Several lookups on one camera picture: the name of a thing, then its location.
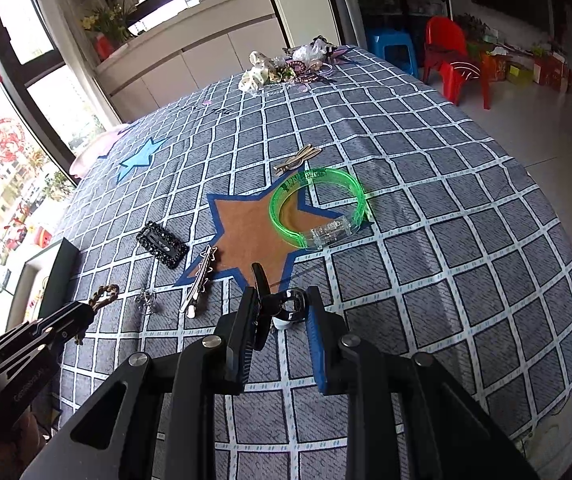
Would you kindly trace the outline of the silver spiked hair clip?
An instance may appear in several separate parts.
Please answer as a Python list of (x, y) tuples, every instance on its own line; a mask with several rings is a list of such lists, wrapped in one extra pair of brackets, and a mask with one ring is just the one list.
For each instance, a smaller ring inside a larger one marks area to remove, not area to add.
[(187, 318), (196, 316), (197, 304), (205, 292), (205, 286), (207, 286), (210, 274), (213, 272), (216, 253), (217, 247), (208, 245), (200, 254), (201, 260), (197, 266), (194, 282), (187, 290), (182, 306), (179, 308), (179, 312)]

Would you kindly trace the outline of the beige rabbit-ear hair clip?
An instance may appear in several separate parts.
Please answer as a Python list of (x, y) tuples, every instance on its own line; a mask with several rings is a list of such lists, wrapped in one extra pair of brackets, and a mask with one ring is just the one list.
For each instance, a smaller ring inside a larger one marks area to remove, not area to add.
[(301, 167), (307, 160), (310, 160), (322, 153), (321, 148), (317, 148), (312, 144), (304, 145), (301, 150), (297, 151), (294, 155), (287, 158), (284, 162), (274, 167), (274, 172), (277, 176), (285, 174), (286, 172), (295, 170)]

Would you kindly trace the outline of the white low cabinet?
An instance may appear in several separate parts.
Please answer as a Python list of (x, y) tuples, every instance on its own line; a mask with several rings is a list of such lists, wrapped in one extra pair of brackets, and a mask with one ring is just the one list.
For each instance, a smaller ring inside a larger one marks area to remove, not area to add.
[(123, 122), (141, 118), (286, 47), (274, 0), (207, 0), (130, 40), (96, 68)]

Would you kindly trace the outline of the pile of hair accessories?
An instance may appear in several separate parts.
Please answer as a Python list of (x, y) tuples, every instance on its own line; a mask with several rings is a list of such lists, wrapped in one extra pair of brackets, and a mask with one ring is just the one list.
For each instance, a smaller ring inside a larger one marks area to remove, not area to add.
[(284, 48), (284, 54), (270, 58), (254, 50), (249, 54), (250, 68), (241, 75), (238, 90), (255, 96), (272, 84), (331, 84), (340, 64), (350, 64), (349, 46), (335, 46), (323, 36), (296, 48)]

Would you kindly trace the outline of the yellow flowers in red pot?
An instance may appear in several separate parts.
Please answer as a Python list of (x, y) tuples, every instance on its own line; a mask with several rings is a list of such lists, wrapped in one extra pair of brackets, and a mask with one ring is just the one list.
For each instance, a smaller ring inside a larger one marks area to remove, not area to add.
[(93, 44), (100, 61), (105, 61), (123, 44), (133, 38), (128, 29), (128, 14), (123, 5), (114, 2), (83, 16), (81, 25), (93, 37)]

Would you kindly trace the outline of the green transparent bangle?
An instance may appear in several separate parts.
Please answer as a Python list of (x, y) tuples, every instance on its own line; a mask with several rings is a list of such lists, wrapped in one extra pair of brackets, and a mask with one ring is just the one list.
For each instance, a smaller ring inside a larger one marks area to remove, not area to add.
[[(311, 204), (303, 203), (299, 211), (328, 218), (329, 221), (320, 226), (296, 231), (281, 221), (281, 210), (290, 200), (297, 196), (297, 200), (304, 200), (308, 188), (316, 188), (320, 184), (343, 188), (351, 195), (353, 208), (350, 214), (340, 214), (332, 209), (324, 209)], [(282, 180), (269, 200), (269, 221), (279, 237), (292, 247), (299, 249), (321, 250), (332, 244), (346, 240), (356, 234), (362, 227), (366, 216), (366, 193), (361, 182), (346, 171), (328, 167), (300, 170), (285, 180)]]

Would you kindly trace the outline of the red plastic chair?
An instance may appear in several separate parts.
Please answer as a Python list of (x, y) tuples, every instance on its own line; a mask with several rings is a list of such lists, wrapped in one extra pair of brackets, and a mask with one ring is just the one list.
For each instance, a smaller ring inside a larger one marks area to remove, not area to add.
[(427, 84), (432, 72), (442, 79), (443, 96), (457, 105), (460, 92), (468, 81), (479, 80), (483, 107), (491, 108), (490, 78), (482, 62), (472, 60), (462, 29), (450, 18), (434, 16), (426, 25), (425, 65), (423, 82)]

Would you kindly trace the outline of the black claw hair clip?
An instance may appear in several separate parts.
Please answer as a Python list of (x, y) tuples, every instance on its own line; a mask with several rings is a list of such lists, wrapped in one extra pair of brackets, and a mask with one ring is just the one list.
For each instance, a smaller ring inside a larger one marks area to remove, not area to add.
[(303, 289), (296, 287), (272, 292), (263, 266), (254, 262), (251, 269), (259, 300), (257, 320), (255, 321), (258, 328), (269, 328), (274, 318), (285, 323), (286, 326), (307, 319), (310, 301)]

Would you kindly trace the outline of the blue plastic stool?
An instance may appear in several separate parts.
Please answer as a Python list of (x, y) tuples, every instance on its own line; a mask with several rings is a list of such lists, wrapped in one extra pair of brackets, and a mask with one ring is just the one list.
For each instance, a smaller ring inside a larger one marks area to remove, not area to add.
[(366, 32), (368, 50), (406, 74), (418, 77), (418, 64), (411, 36), (403, 30), (371, 29)]

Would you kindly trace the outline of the grey checked bedspread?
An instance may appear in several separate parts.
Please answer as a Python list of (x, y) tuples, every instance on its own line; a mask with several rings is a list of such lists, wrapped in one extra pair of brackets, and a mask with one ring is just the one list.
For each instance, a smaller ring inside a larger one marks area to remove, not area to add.
[(258, 263), (381, 351), (432, 353), (540, 478), (572, 464), (569, 237), (520, 162), (374, 55), (314, 84), (223, 79), (138, 119), (60, 231), (80, 252), (72, 299), (120, 290), (65, 346), (62, 419), (132, 353), (212, 333)]

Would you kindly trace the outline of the black lace rectangular barrette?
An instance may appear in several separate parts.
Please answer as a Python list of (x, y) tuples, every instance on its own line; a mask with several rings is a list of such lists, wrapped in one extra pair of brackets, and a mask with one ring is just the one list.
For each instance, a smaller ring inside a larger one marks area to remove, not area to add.
[(163, 226), (147, 221), (136, 235), (136, 241), (146, 252), (167, 268), (176, 269), (187, 255), (188, 246)]

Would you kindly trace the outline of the small silver brooch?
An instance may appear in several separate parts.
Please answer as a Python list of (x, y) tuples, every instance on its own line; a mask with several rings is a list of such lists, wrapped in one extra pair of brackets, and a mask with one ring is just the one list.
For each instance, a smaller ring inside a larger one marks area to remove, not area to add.
[(153, 288), (142, 288), (135, 297), (135, 304), (142, 315), (152, 315), (158, 312), (157, 292)]

